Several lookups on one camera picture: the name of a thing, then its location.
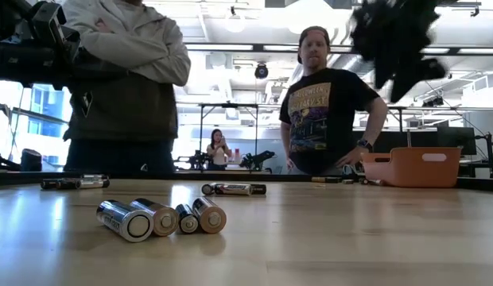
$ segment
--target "wristwatch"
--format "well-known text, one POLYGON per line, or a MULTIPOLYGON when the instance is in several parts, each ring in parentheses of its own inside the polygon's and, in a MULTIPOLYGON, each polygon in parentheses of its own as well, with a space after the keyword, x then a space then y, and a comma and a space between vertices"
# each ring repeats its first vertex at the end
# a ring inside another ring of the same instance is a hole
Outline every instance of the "wristwatch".
POLYGON ((359 139, 356 145, 368 149, 368 152, 372 152, 372 144, 368 143, 365 139, 359 139))

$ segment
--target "woman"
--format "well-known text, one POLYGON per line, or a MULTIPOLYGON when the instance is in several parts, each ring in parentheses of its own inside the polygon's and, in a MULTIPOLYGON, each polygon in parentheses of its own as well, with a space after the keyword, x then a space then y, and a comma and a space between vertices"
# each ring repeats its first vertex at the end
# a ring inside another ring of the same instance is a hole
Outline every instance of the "woman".
POLYGON ((212 143, 208 145, 208 155, 213 158, 209 162, 208 170, 210 171, 225 171, 227 162, 225 160, 225 155, 231 157, 232 151, 227 146, 225 142, 225 137, 222 136, 222 131, 220 129, 215 129, 212 132, 212 143))

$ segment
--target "computer monitor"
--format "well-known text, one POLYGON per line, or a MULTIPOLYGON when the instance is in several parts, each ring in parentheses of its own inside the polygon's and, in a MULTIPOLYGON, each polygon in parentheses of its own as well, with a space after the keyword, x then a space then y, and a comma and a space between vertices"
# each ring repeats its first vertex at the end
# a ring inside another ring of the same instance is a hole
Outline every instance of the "computer monitor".
POLYGON ((440 147, 462 147, 462 155, 476 155, 475 130, 471 127, 437 127, 440 147))

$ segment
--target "baseball cap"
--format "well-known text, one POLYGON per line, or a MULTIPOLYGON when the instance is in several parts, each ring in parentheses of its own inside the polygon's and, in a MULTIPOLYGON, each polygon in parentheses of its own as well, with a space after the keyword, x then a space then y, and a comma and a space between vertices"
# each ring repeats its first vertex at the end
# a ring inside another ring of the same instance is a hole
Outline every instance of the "baseball cap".
MULTIPOLYGON (((326 44, 329 46, 329 34, 328 34, 328 31, 325 28, 321 27, 321 26, 311 26, 311 27, 308 27, 307 29, 304 29, 303 32, 301 32, 300 42, 299 42, 298 47, 301 47, 301 44, 303 43, 303 40, 310 33, 314 33, 314 32, 322 33, 323 34, 323 37, 324 37, 324 40, 326 41, 326 44)), ((300 64, 302 64, 300 55, 297 55, 297 62, 300 63, 300 64)))

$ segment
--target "plastic basket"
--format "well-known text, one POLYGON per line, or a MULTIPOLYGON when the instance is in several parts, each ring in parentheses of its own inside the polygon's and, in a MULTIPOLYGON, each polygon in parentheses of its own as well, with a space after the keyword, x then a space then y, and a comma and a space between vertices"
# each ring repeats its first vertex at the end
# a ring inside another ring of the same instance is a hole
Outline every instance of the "plastic basket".
POLYGON ((393 148, 363 153, 365 177, 395 187, 454 187, 461 148, 393 148))

